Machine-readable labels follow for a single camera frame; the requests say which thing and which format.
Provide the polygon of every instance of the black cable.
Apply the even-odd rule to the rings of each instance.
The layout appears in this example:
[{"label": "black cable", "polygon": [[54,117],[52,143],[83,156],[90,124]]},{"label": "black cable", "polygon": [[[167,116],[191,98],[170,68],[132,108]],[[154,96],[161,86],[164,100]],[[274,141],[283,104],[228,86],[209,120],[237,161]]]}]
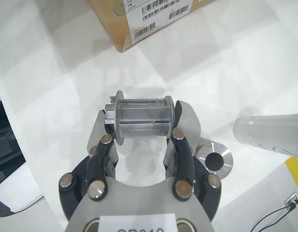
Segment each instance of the black cable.
[{"label": "black cable", "polygon": [[261,231],[263,231],[264,229],[267,229],[267,228],[269,228],[269,227],[271,227],[271,226],[274,226],[274,225],[277,224],[279,221],[281,221],[285,216],[287,216],[290,212],[291,212],[291,210],[289,210],[285,215],[283,215],[283,216],[282,216],[279,220],[277,220],[275,223],[273,223],[273,224],[271,224],[271,225],[268,225],[268,226],[262,228],[262,229],[259,230],[258,232],[261,232]]},{"label": "black cable", "polygon": [[251,229],[250,232],[252,232],[252,231],[255,229],[255,227],[256,227],[262,220],[264,220],[267,216],[270,216],[271,214],[273,214],[273,213],[275,213],[275,212],[278,212],[278,211],[280,211],[280,210],[283,210],[283,209],[285,209],[285,208],[289,208],[289,206],[285,206],[285,207],[283,207],[283,208],[280,208],[280,209],[278,209],[278,210],[276,210],[276,211],[273,211],[273,212],[269,213],[268,215],[264,216],[262,219],[260,219],[260,220],[258,221],[257,224],[254,225],[254,227]]},{"label": "black cable", "polygon": [[[255,227],[262,221],[262,220],[264,220],[266,217],[268,217],[269,215],[271,215],[271,214],[273,214],[273,213],[275,213],[275,212],[278,212],[278,211],[280,211],[280,210],[283,210],[283,209],[286,209],[286,208],[290,208],[290,210],[284,215],[284,216],[282,216],[278,221],[280,221],[282,218],[284,218],[289,212],[291,212],[292,210],[294,210],[295,208],[296,208],[296,205],[297,205],[298,203],[290,203],[288,206],[285,206],[285,207],[282,207],[282,208],[280,208],[280,209],[278,209],[278,210],[276,210],[276,211],[273,211],[273,212],[271,212],[271,213],[269,213],[268,215],[266,215],[266,216],[264,216],[261,220],[259,220],[258,221],[258,223],[256,223],[255,225],[254,225],[254,227],[251,229],[251,231],[250,232],[252,232],[254,229],[255,229]],[[270,227],[270,226],[273,226],[273,225],[275,225],[278,221],[276,221],[275,223],[273,223],[272,225],[269,225],[269,226],[267,226],[267,227],[264,227],[262,230],[260,230],[260,231],[263,231],[265,228],[268,228],[268,227]]]}]

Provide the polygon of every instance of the round metal disc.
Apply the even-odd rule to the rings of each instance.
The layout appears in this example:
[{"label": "round metal disc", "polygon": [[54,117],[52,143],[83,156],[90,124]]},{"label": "round metal disc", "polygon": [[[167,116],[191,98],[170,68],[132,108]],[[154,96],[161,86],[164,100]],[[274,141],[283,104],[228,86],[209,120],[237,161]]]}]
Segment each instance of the round metal disc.
[{"label": "round metal disc", "polygon": [[112,141],[111,135],[104,135],[101,138],[101,143],[102,144],[109,144]]},{"label": "round metal disc", "polygon": [[70,186],[73,182],[73,176],[72,174],[68,173],[68,174],[64,174],[60,181],[59,181],[59,185],[62,188],[67,188],[68,186]]},{"label": "round metal disc", "polygon": [[175,190],[178,196],[187,199],[192,195],[192,187],[186,181],[177,181],[175,184]]},{"label": "round metal disc", "polygon": [[217,188],[219,188],[221,186],[221,180],[215,174],[208,175],[208,183],[214,189],[217,189]]},{"label": "round metal disc", "polygon": [[119,146],[121,146],[124,141],[124,137],[120,137],[120,134],[119,134],[119,122],[120,122],[119,114],[116,114],[117,109],[119,110],[119,104],[120,104],[121,99],[124,99],[123,93],[121,90],[118,90],[118,92],[116,94],[115,102],[113,104],[113,107],[114,107],[113,117],[114,117],[114,129],[115,129],[115,134],[116,134],[116,141]]},{"label": "round metal disc", "polygon": [[[211,153],[218,153],[223,158],[223,166],[218,171],[208,169],[205,164],[206,158]],[[221,180],[224,179],[233,168],[233,156],[228,148],[219,143],[210,143],[202,146],[196,154],[197,159],[202,163],[208,172],[215,174]]]},{"label": "round metal disc", "polygon": [[185,219],[177,220],[177,230],[178,232],[195,232],[194,226],[191,224],[191,222]]},{"label": "round metal disc", "polygon": [[93,181],[88,188],[88,196],[92,199],[97,199],[103,195],[105,184],[102,181]]},{"label": "round metal disc", "polygon": [[92,148],[90,149],[90,151],[89,151],[89,157],[92,157],[92,156],[93,156],[93,154],[94,154],[94,152],[95,152],[95,150],[96,150],[96,147],[97,147],[97,146],[94,146],[94,147],[92,147]]},{"label": "round metal disc", "polygon": [[180,130],[179,127],[174,128],[174,130],[172,131],[172,136],[177,140],[182,140],[185,137],[184,133]]}]

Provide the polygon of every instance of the metal cylinder part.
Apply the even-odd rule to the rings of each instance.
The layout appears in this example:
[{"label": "metal cylinder part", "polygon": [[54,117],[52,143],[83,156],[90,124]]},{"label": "metal cylinder part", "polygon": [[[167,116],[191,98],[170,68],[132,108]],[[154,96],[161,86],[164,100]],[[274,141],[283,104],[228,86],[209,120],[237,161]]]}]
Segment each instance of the metal cylinder part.
[{"label": "metal cylinder part", "polygon": [[124,99],[122,91],[105,106],[105,124],[113,126],[118,145],[124,137],[170,137],[175,121],[174,103],[164,99]]},{"label": "metal cylinder part", "polygon": [[229,175],[233,168],[233,156],[228,148],[220,143],[200,138],[195,150],[196,158],[206,170],[221,180]]},{"label": "metal cylinder part", "polygon": [[298,158],[298,114],[241,117],[233,134],[241,144]]}]

